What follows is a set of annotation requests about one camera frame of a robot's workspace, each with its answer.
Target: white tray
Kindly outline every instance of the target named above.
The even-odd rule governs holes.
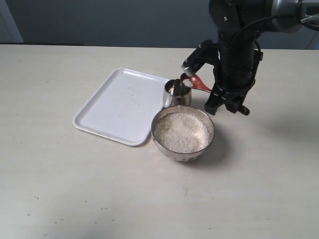
[[[145,142],[154,116],[162,109],[168,79],[116,69],[73,118],[85,132],[129,146]]]

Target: stainless steel cup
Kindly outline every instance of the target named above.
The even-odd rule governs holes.
[[[167,81],[163,94],[163,107],[190,106],[191,88],[181,83],[180,79]]]

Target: bowl rim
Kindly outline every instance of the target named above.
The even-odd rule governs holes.
[[[154,132],[153,132],[153,127],[152,127],[152,126],[154,125],[154,120],[158,117],[158,115],[159,115],[160,113],[162,113],[163,111],[166,111],[166,110],[168,110],[168,109],[171,109],[171,108],[193,108],[193,109],[195,109],[195,110],[201,112],[202,114],[204,114],[206,117],[209,118],[209,121],[211,122],[211,124],[212,124],[212,126],[213,126],[213,135],[212,135],[211,141],[209,142],[209,144],[208,144],[205,148],[201,149],[200,151],[193,152],[193,153],[179,153],[179,152],[175,152],[175,151],[172,151],[172,150],[170,150],[170,149],[164,147],[164,146],[155,138]],[[204,111],[202,111],[202,110],[200,110],[200,109],[198,109],[198,108],[196,108],[196,107],[193,107],[193,106],[178,105],[178,106],[172,106],[172,107],[164,108],[163,110],[161,110],[160,112],[158,112],[158,113],[154,116],[154,118],[153,118],[153,120],[152,120],[152,124],[151,124],[151,135],[152,135],[153,140],[155,140],[155,141],[156,141],[161,147],[163,147],[164,149],[166,149],[166,150],[168,150],[168,151],[170,151],[170,152],[172,152],[172,153],[178,153],[178,154],[180,154],[180,155],[197,154],[197,153],[200,153],[200,152],[205,151],[205,150],[212,144],[212,142],[214,141],[214,139],[215,139],[215,132],[216,132],[216,131],[215,131],[215,124],[214,124],[213,120],[211,119],[211,117],[210,117],[207,113],[205,113]]]

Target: spoon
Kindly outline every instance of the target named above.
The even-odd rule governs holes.
[[[184,83],[184,85],[186,85],[187,87],[190,87],[192,89],[195,90],[200,90],[200,91],[205,91],[210,93],[211,89],[208,88],[203,82],[202,80],[199,78],[198,75],[194,75],[192,77],[186,75],[185,73],[183,73],[180,76],[180,81]]]

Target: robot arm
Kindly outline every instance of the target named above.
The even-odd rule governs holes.
[[[214,115],[224,104],[233,113],[248,115],[243,102],[263,58],[257,38],[266,31],[295,33],[303,25],[319,30],[318,12],[319,0],[210,0],[218,42],[201,43],[182,65],[189,77],[205,63],[214,66],[215,84],[205,110]]]

